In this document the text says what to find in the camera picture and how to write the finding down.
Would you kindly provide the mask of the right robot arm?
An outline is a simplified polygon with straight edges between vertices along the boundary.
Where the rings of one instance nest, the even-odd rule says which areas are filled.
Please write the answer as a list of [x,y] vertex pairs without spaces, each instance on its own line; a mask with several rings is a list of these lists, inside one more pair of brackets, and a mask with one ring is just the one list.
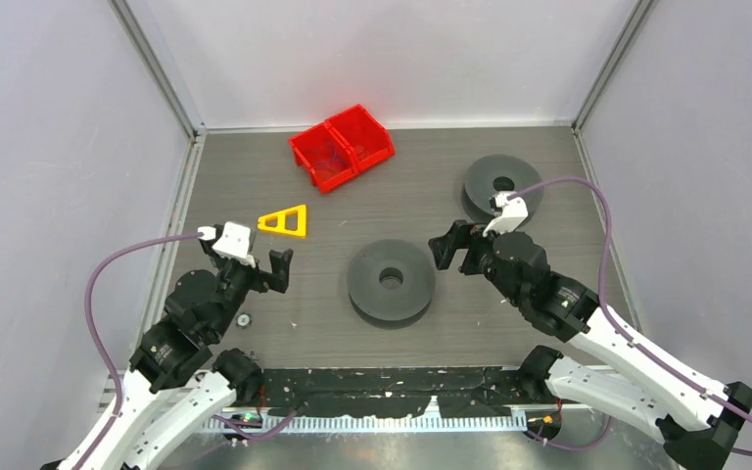
[[600,359],[619,372],[604,375],[546,346],[535,347],[518,375],[523,395],[586,404],[632,425],[663,446],[685,469],[721,469],[752,408],[752,389],[696,372],[632,326],[579,281],[551,270],[543,247],[523,232],[483,232],[464,220],[429,240],[439,270],[459,250],[459,270],[482,275],[537,330]]

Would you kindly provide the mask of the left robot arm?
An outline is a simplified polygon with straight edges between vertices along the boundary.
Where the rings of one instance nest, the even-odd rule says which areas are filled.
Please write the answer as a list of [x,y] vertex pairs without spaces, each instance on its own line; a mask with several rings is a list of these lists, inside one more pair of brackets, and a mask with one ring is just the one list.
[[262,369],[218,344],[251,292],[287,291],[292,250],[270,251],[270,270],[252,255],[255,232],[227,221],[186,236],[200,242],[213,271],[189,270],[164,300],[163,317],[141,337],[127,370],[111,372],[115,396],[67,457],[49,469],[157,469],[231,404],[261,397]]

